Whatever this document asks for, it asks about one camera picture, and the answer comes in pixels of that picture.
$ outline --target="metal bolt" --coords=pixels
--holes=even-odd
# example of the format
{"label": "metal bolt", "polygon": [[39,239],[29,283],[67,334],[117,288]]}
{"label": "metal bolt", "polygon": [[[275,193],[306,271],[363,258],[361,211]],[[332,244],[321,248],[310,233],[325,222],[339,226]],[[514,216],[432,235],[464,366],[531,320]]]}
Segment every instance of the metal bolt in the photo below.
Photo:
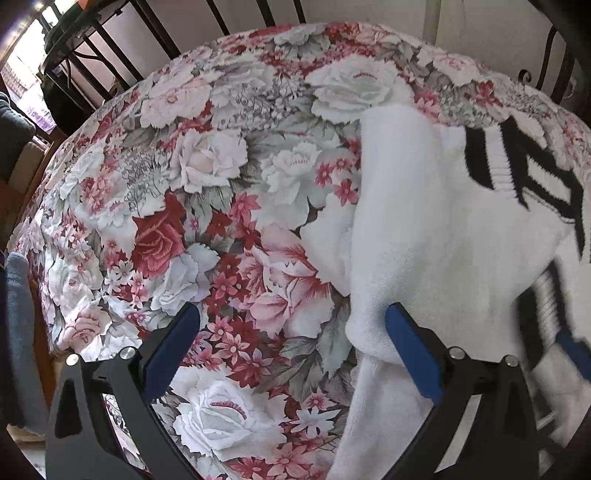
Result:
{"label": "metal bolt", "polygon": [[515,355],[507,355],[505,357],[505,363],[510,367],[516,367],[519,365],[519,359]]}
{"label": "metal bolt", "polygon": [[68,355],[68,358],[66,358],[66,365],[73,367],[74,365],[76,365],[78,363],[79,359],[80,359],[80,357],[78,355],[76,355],[75,353]]}
{"label": "metal bolt", "polygon": [[126,346],[121,349],[121,351],[119,352],[119,356],[123,360],[129,360],[130,358],[133,358],[135,356],[135,348],[133,348],[132,346]]}
{"label": "metal bolt", "polygon": [[458,346],[453,346],[449,349],[449,356],[454,360],[462,360],[466,356],[466,352]]}

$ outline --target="wooden furniture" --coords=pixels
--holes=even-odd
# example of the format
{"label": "wooden furniture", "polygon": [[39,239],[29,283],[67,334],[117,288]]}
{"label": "wooden furniture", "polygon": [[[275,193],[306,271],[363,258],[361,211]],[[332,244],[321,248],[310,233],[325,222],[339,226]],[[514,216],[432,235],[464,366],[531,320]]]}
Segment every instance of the wooden furniture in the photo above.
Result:
{"label": "wooden furniture", "polygon": [[[33,198],[33,194],[41,184],[43,174],[47,165],[59,146],[66,139],[66,135],[63,134],[58,128],[49,135],[51,139],[51,145],[45,152],[43,159],[35,168],[32,179],[25,189],[23,185],[20,185],[17,190],[14,185],[11,186],[3,180],[0,180],[0,249],[4,249],[12,234],[12,230],[20,221],[25,208]],[[17,162],[15,168],[19,168],[20,165]]]}

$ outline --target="gray cloth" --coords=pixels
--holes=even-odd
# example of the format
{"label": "gray cloth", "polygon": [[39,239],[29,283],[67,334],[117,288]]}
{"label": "gray cloth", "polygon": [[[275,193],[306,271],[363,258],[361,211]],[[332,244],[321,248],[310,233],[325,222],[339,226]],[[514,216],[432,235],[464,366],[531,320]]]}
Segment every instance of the gray cloth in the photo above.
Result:
{"label": "gray cloth", "polygon": [[0,92],[0,179],[8,181],[18,157],[35,135],[35,125],[10,107],[10,99]]}
{"label": "gray cloth", "polygon": [[44,435],[48,411],[41,378],[35,361],[33,337],[35,305],[28,283],[29,264],[20,254],[11,253],[6,262],[8,348],[17,399],[25,427]]}

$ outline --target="blue clamp pad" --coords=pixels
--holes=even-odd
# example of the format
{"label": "blue clamp pad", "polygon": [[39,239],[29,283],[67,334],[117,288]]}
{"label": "blue clamp pad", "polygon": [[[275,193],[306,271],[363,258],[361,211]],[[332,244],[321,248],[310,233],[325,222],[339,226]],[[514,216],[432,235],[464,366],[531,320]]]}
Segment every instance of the blue clamp pad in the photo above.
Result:
{"label": "blue clamp pad", "polygon": [[437,405],[443,397],[442,371],[434,355],[421,339],[420,328],[402,305],[386,310],[386,331],[420,394]]}
{"label": "blue clamp pad", "polygon": [[556,335],[556,342],[570,357],[581,376],[591,382],[591,349],[585,341],[575,341],[572,334],[563,329]]}
{"label": "blue clamp pad", "polygon": [[201,327],[198,308],[186,303],[172,320],[170,330],[144,368],[143,398],[151,403],[166,393],[178,366],[193,344]]}

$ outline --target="bed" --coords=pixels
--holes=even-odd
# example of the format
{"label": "bed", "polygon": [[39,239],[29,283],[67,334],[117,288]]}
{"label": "bed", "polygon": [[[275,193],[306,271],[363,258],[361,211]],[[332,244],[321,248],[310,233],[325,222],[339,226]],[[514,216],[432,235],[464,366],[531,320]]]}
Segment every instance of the bed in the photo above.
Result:
{"label": "bed", "polygon": [[324,478],[356,381],[359,118],[394,99],[445,125],[513,116],[589,184],[588,127],[477,60],[364,23],[223,37],[103,105],[48,165],[9,248],[40,285],[52,353],[112,357],[194,302],[183,365],[199,374],[153,405],[177,446],[207,479]]}

